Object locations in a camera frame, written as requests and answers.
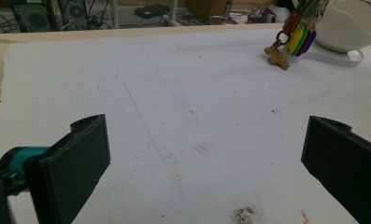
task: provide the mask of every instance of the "key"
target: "key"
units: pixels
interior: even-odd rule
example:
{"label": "key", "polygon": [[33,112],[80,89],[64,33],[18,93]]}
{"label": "key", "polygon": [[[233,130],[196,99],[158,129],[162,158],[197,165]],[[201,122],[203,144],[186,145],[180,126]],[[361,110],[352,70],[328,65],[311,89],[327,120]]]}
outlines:
{"label": "key", "polygon": [[265,48],[264,52],[270,55],[270,62],[272,64],[280,66],[283,70],[287,70],[290,67],[284,55],[280,52],[280,50],[275,48],[275,44],[273,44],[272,47]]}

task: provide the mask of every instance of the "white surface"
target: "white surface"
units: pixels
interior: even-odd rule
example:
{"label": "white surface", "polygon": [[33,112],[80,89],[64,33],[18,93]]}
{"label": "white surface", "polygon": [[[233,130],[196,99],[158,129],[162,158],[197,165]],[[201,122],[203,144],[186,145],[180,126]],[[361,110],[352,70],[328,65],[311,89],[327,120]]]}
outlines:
{"label": "white surface", "polygon": [[[105,113],[112,161],[74,223],[355,223],[300,162],[310,115],[371,141],[371,49],[355,68],[268,63],[277,31],[14,44],[0,158]],[[11,199],[36,223],[29,195]]]}

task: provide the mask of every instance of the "black equipment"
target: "black equipment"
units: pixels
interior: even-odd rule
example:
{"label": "black equipment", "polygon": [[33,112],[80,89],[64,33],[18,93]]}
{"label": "black equipment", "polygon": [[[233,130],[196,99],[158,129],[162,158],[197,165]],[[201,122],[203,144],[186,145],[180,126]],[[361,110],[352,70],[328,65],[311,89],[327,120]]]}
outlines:
{"label": "black equipment", "polygon": [[141,7],[135,9],[135,14],[144,19],[150,19],[153,17],[163,16],[169,8],[162,4],[156,4],[148,7]]}
{"label": "black equipment", "polygon": [[23,33],[58,31],[50,0],[16,0],[10,7]]}
{"label": "black equipment", "polygon": [[58,4],[66,30],[89,29],[85,0],[59,0]]}
{"label": "black equipment", "polygon": [[311,116],[301,161],[359,223],[371,223],[370,142],[349,125]]}
{"label": "black equipment", "polygon": [[7,196],[29,189],[41,224],[71,223],[110,164],[104,115],[71,124],[52,147],[15,147],[0,160],[0,224],[14,223]]}

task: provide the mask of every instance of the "keychain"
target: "keychain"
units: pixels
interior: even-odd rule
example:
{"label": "keychain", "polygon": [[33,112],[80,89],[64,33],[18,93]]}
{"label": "keychain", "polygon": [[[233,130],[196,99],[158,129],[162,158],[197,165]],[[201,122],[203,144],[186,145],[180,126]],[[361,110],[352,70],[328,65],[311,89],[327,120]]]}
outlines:
{"label": "keychain", "polygon": [[[322,19],[329,0],[300,0],[295,11],[292,11],[285,21],[282,30],[278,32],[275,43],[264,52],[270,55],[270,62],[287,70],[290,65],[283,53],[278,49],[285,45],[285,52],[292,56],[306,53],[316,38],[315,26]],[[283,42],[280,37],[286,35]]]}

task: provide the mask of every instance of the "white bowl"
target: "white bowl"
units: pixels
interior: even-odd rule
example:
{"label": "white bowl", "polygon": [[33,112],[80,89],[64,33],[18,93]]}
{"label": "white bowl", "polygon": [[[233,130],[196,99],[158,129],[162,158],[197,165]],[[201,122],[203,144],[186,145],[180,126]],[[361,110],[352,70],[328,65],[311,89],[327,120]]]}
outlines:
{"label": "white bowl", "polygon": [[316,31],[316,42],[333,51],[370,46],[371,4],[363,0],[331,0]]}

